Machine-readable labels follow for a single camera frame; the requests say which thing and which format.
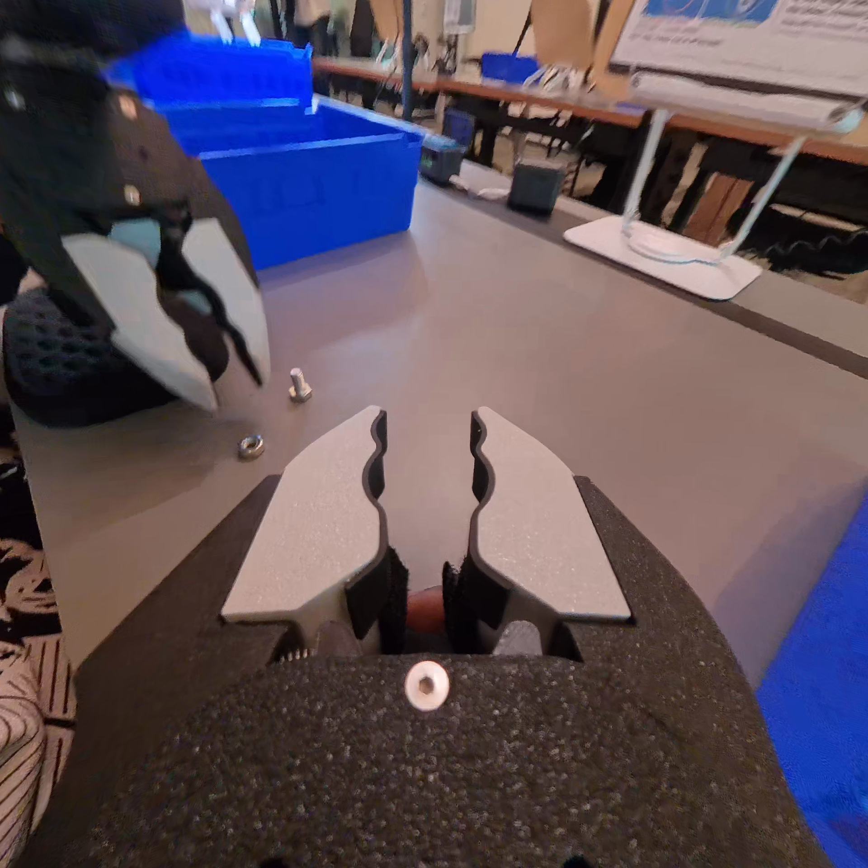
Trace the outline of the blue plastic bin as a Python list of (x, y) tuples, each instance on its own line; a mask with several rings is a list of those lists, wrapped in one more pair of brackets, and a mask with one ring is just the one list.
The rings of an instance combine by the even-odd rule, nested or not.
[(867, 501), (767, 667), (760, 709), (833, 866), (867, 865)]
[(185, 30), (113, 61), (103, 75), (162, 108), (270, 101), (309, 109), (313, 99), (311, 49), (280, 40), (253, 46)]
[(516, 53), (484, 52), (480, 72), (484, 79), (523, 85), (541, 69), (536, 57)]
[(241, 223), (257, 271), (409, 229), (426, 133), (344, 103), (164, 103)]

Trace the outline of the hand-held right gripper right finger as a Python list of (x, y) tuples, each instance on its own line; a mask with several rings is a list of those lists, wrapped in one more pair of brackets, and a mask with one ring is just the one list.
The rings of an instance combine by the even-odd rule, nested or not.
[(459, 654), (579, 655), (572, 628), (635, 614), (578, 478), (492, 408), (472, 411), (472, 512), (459, 566), (443, 566), (446, 635)]

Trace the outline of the black and blue device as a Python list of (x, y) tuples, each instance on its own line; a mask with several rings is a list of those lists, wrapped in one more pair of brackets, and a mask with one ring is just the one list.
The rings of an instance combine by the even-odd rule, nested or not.
[(421, 178), (448, 187), (460, 175), (466, 147), (444, 136), (425, 136), (421, 144), (418, 173)]

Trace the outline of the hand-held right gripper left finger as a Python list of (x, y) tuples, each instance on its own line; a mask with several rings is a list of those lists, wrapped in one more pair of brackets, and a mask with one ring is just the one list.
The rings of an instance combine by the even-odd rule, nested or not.
[(367, 406), (282, 472), (222, 606), (231, 624), (286, 625), (283, 648), (315, 653), (323, 628), (363, 654), (406, 648), (408, 572), (390, 545), (387, 414)]

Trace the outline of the dark blue bag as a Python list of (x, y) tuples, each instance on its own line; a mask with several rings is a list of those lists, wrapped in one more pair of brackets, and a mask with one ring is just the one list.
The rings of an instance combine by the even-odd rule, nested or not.
[(441, 135), (460, 146), (466, 153), (476, 138), (476, 117), (455, 107), (443, 111)]

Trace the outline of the black round cushion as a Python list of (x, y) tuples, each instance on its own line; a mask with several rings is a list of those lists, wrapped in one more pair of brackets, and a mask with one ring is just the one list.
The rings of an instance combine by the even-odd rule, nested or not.
[(70, 320), (44, 289), (6, 307), (2, 356), (11, 402), (48, 428), (102, 425), (176, 401), (95, 327)]

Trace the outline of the white sign stand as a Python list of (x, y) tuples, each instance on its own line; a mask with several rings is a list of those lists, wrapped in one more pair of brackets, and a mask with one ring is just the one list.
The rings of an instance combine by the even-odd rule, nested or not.
[[(761, 90), (756, 84), (710, 84), (673, 73), (638, 70), (631, 71), (628, 81), (633, 94), (643, 98), (653, 114), (623, 213), (576, 226), (566, 231), (563, 239), (695, 297), (731, 300), (760, 275), (760, 268), (740, 258), (737, 251), (771, 201), (808, 135), (851, 134), (866, 115), (866, 98), (775, 92)], [(651, 226), (639, 217), (642, 192), (674, 109), (732, 115), (786, 127), (795, 134), (770, 179), (754, 198), (738, 233), (728, 244), (712, 247)]]

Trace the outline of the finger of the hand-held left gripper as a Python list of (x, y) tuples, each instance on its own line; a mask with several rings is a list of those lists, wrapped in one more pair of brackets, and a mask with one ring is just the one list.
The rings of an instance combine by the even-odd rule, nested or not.
[(215, 218), (193, 220), (179, 255), (189, 290), (206, 299), (250, 377), (266, 385), (272, 365), (262, 295), (222, 224)]
[(108, 235), (70, 234), (61, 244), (111, 319), (114, 348), (174, 396), (215, 412), (207, 369), (158, 298), (159, 225), (115, 224)]

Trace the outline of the grey tool case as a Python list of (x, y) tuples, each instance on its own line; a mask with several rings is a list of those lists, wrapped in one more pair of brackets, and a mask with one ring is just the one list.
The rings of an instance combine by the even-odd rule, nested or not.
[(548, 218), (561, 195), (566, 167), (549, 159), (522, 158), (515, 163), (507, 208)]

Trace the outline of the long wooden desk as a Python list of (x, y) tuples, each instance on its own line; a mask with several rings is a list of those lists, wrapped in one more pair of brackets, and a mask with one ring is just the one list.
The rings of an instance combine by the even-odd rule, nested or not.
[[(397, 85), (400, 72), (374, 60), (359, 58), (316, 57), (312, 68), (320, 74), (362, 78), (387, 85)], [(440, 76), (423, 71), (414, 72), (412, 86), (421, 92), (448, 95), (466, 95), (498, 103), (535, 106), (594, 121), (613, 123), (620, 127), (637, 128), (644, 108), (634, 104), (618, 103), (585, 90), (550, 92), (537, 86), (515, 85), (480, 78), (478, 75)], [(788, 127), (742, 120), (727, 114), (693, 114), (676, 111), (668, 120), (670, 131), (690, 131), (703, 136), (733, 139), (754, 145), (782, 149), (796, 136)], [(850, 134), (810, 133), (802, 146), (802, 153), (826, 159), (839, 160), (859, 166), (867, 164), (866, 122)]]

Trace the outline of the studio light on stand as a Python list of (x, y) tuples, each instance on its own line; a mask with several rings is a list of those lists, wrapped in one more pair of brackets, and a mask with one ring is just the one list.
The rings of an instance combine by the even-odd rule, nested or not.
[(413, 71), (416, 60), (413, 33), (413, 2), (401, 1), (398, 16), (398, 48), (401, 70), (401, 115), (403, 121), (411, 123), (414, 110)]

